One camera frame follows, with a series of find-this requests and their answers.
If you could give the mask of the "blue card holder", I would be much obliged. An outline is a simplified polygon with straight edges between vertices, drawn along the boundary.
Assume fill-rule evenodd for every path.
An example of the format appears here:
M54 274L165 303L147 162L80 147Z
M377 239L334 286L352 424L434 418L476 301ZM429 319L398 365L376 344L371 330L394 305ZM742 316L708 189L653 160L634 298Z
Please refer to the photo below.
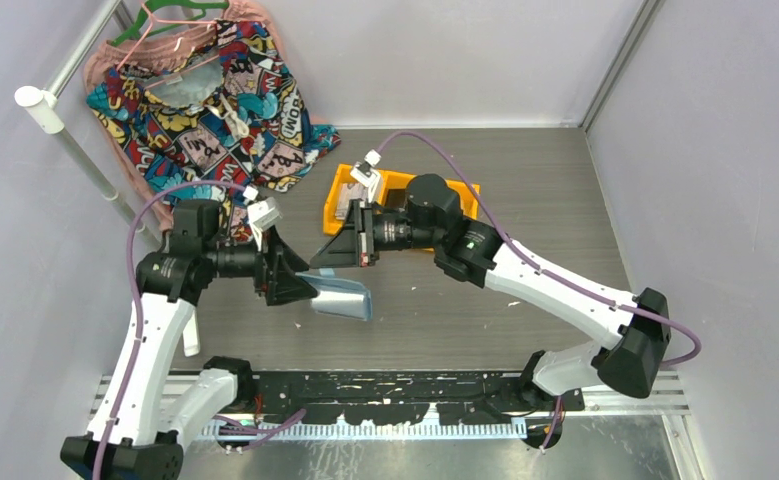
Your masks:
M317 296L310 300L314 312L363 322L372 320L371 291L361 282L337 276L332 268L322 268L317 273L299 272L298 277L317 291Z

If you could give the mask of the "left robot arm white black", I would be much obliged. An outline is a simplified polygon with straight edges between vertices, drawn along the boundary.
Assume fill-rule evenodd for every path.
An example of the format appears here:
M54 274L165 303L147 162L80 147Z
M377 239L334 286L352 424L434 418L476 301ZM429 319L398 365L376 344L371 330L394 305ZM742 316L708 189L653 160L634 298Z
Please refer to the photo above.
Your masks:
M162 246L130 265L132 317L113 377L86 433L66 438L60 451L81 478L175 479L187 446L215 415L256 405L249 361L214 356L173 404L161 406L177 345L214 279L250 278L269 306L318 294L299 276L307 263L276 230L276 200L256 201L247 212L251 242L230 245L222 204L185 200Z

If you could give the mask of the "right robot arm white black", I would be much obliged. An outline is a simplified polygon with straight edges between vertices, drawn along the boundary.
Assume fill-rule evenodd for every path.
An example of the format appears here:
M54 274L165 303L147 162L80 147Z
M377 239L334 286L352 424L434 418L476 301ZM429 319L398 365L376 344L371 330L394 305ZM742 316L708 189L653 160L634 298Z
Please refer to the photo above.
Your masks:
M341 229L310 261L313 268L369 267L383 251L430 249L447 276L533 304L590 337L561 351L532 355L520 384L523 403L542 411L559 395L605 385L648 397L671 339L660 322L664 294L609 289L505 240L491 225L466 216L458 192L436 174L419 175L400 209L351 202Z

